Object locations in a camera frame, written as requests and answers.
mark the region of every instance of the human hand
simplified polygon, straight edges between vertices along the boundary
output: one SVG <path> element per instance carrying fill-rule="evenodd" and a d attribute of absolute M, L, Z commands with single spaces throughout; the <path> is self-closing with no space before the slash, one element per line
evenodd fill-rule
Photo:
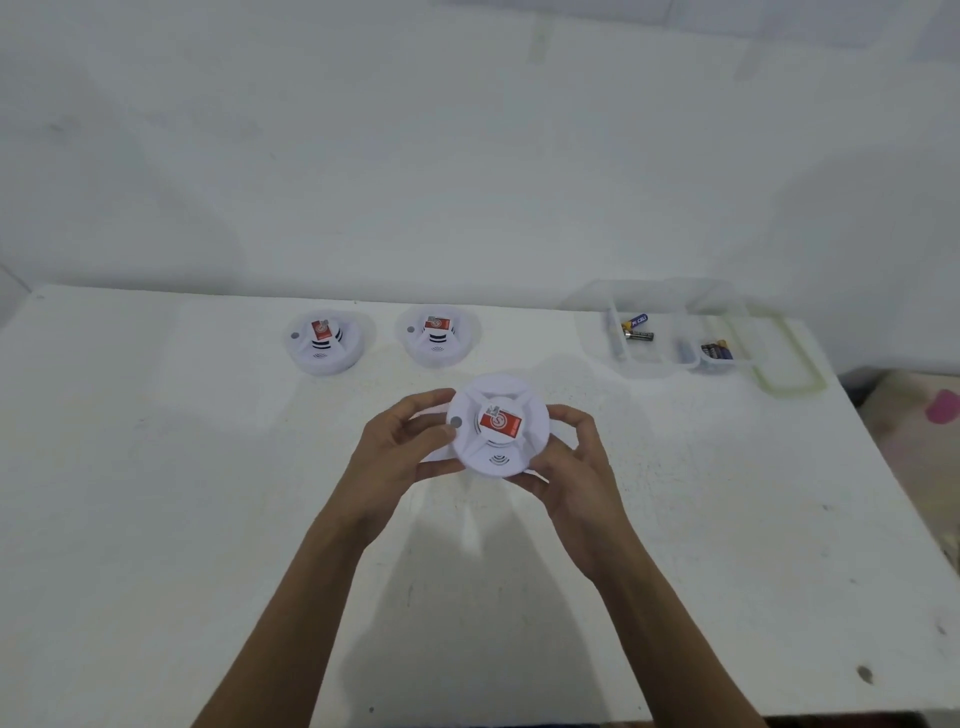
<path fill-rule="evenodd" d="M 321 518 L 350 529 L 366 547 L 380 535 L 411 485 L 461 471 L 464 466 L 456 459 L 420 462 L 453 442 L 457 430 L 445 424 L 444 413 L 415 417 L 455 394 L 435 389 L 410 395 L 370 420 Z"/>
<path fill-rule="evenodd" d="M 565 404 L 547 405 L 551 420 L 577 430 L 577 448 L 554 435 L 530 461 L 533 473 L 507 478 L 546 506 L 560 542 L 573 563 L 593 581 L 611 559 L 636 542 L 616 478 L 593 418 Z"/>

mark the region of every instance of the red label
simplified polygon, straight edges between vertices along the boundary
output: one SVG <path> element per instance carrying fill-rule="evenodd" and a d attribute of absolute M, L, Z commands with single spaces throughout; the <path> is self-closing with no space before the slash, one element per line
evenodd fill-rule
<path fill-rule="evenodd" d="M 326 321 L 315 321 L 310 326 L 313 327 L 313 333 L 317 337 L 317 341 L 323 341 L 333 335 L 333 332 L 330 331 L 330 324 Z"/>
<path fill-rule="evenodd" d="M 491 407 L 480 418 L 480 425 L 502 432 L 508 437 L 516 437 L 520 432 L 520 423 L 523 422 L 517 415 L 505 412 L 499 407 Z"/>
<path fill-rule="evenodd" d="M 449 319 L 438 319 L 436 316 L 430 316 L 427 318 L 426 323 L 423 325 L 424 328 L 445 328 L 450 329 L 450 320 Z"/>

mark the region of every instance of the smoke detector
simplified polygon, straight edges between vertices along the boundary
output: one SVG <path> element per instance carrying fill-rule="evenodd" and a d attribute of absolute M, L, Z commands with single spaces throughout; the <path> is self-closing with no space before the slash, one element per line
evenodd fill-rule
<path fill-rule="evenodd" d="M 342 311 L 315 311 L 299 316 L 283 334 L 287 353 L 309 375 L 335 375 L 349 369 L 363 353 L 359 322 Z"/>
<path fill-rule="evenodd" d="M 522 473 L 550 438 L 546 405 L 515 376 L 479 376 L 457 392 L 446 421 L 457 427 L 460 462 L 491 477 Z"/>
<path fill-rule="evenodd" d="M 400 341 L 424 367 L 449 367 L 470 351 L 472 332 L 467 315 L 451 305 L 424 305 L 398 322 Z"/>

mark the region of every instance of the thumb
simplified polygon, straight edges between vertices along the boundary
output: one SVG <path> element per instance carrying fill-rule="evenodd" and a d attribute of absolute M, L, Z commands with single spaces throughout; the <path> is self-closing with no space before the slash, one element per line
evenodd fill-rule
<path fill-rule="evenodd" d="M 456 436 L 457 429 L 451 425 L 428 427 L 400 449 L 404 454 L 404 459 L 411 465 L 416 465 L 435 449 L 440 449 L 452 443 Z"/>

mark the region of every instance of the white wall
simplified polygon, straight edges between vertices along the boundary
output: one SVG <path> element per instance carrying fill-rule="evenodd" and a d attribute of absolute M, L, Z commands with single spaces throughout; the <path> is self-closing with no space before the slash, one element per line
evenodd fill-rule
<path fill-rule="evenodd" d="M 23 283 L 0 268 L 0 327 L 8 322 L 28 293 Z"/>
<path fill-rule="evenodd" d="M 866 50 L 558 19 L 535 62 L 534 16 L 431 0 L 8 0 L 0 260 L 531 306 L 712 275 L 838 371 L 960 368 L 960 65 L 910 60 L 938 6 Z"/>

